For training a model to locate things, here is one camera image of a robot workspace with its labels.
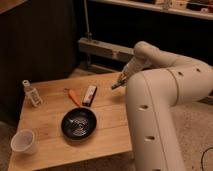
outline cable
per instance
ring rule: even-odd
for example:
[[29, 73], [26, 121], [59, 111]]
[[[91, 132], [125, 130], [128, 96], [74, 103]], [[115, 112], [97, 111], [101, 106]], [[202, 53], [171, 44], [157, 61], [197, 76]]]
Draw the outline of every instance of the cable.
[[203, 152], [203, 154], [202, 154], [202, 157], [201, 157], [201, 171], [205, 171], [204, 170], [204, 167], [203, 167], [203, 159], [204, 159], [204, 155], [205, 155], [205, 153], [207, 153], [209, 150], [213, 150], [213, 147], [209, 147], [209, 148], [207, 148], [204, 152]]

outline shelf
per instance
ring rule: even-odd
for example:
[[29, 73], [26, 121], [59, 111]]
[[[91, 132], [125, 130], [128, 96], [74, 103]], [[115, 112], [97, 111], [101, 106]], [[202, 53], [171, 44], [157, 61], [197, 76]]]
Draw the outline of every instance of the shelf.
[[[130, 7], [130, 8], [164, 12], [164, 13], [170, 13], [170, 14], [178, 14], [182, 16], [195, 17], [195, 18], [206, 19], [206, 20], [213, 20], [213, 13], [193, 11], [189, 9], [175, 9], [172, 7], [167, 8], [164, 3], [148, 4], [148, 3], [128, 1], [128, 0], [90, 0], [90, 1], [105, 3], [105, 4], [120, 5], [120, 6]], [[168, 3], [172, 4], [172, 2], [180, 3], [180, 1], [170, 1], [170, 0], [165, 0], [165, 2], [167, 4]]]

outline dark wall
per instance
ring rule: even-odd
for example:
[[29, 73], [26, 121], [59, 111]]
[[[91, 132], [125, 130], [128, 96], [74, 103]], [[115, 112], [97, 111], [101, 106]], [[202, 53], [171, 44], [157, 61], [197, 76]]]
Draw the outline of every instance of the dark wall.
[[23, 79], [70, 74], [76, 42], [72, 0], [30, 0], [0, 15], [0, 120], [19, 119]]
[[[138, 41], [147, 41], [162, 50], [213, 65], [213, 21], [97, 2], [89, 2], [88, 6], [94, 39], [128, 47], [134, 47]], [[82, 12], [80, 7], [83, 5], [79, 2], [78, 11]], [[78, 22], [84, 35], [83, 20]]]

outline small bottle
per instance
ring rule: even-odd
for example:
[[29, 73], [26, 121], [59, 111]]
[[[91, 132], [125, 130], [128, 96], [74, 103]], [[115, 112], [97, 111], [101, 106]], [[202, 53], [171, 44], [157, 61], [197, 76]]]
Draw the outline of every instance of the small bottle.
[[25, 95], [30, 99], [34, 107], [38, 107], [43, 101], [36, 88], [32, 87], [28, 80], [23, 80], [22, 84], [24, 85]]

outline small box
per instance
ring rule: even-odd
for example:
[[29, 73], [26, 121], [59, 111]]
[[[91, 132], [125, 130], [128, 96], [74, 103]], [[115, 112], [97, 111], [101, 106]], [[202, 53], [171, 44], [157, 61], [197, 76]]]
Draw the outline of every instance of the small box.
[[88, 87], [86, 94], [84, 96], [83, 102], [82, 102], [83, 106], [87, 106], [87, 107], [91, 106], [96, 91], [97, 91], [97, 86], [90, 85]]

